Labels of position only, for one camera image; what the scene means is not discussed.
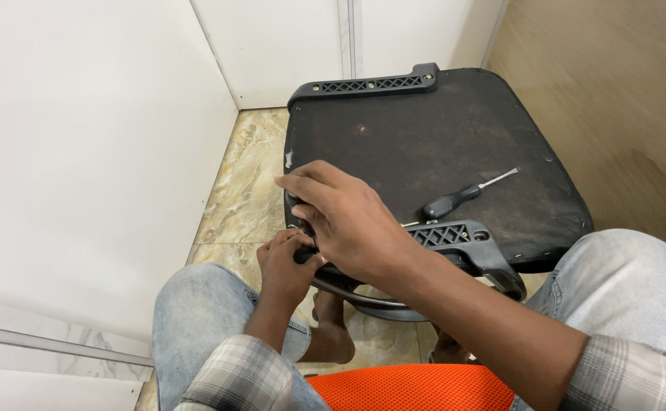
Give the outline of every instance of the light blue jeans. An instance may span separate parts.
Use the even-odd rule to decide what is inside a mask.
[[[168,281],[155,302],[153,322],[161,411],[172,411],[179,403],[220,341],[243,332],[258,296],[213,263],[185,267]],[[527,306],[587,334],[666,350],[666,243],[627,229],[584,236]],[[309,345],[310,327],[293,317],[283,345],[294,376],[291,410],[327,409],[292,367]],[[528,406],[516,397],[511,409]]]

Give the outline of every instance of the beige wall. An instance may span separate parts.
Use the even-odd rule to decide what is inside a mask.
[[[666,0],[511,0],[487,69],[529,110],[597,229],[666,241]]]

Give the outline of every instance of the screwdriver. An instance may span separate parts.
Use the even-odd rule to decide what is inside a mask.
[[[422,207],[422,216],[425,220],[436,220],[442,216],[445,216],[451,213],[452,210],[458,208],[463,202],[476,198],[478,195],[480,195],[481,190],[485,186],[489,186],[490,184],[506,178],[511,174],[516,174],[519,171],[521,171],[521,168],[516,167],[499,177],[493,178],[487,183],[470,184],[460,191],[454,192],[452,194],[446,194],[442,197],[437,197]]]

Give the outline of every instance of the orange mesh chair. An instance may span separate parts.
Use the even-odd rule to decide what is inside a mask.
[[[309,377],[333,411],[507,411],[515,394],[484,366],[406,364]]]

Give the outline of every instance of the plaid shirt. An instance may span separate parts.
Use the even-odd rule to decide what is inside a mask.
[[[287,409],[292,371],[277,352],[251,336],[223,341],[175,411]],[[666,352],[593,335],[560,409],[666,411]]]

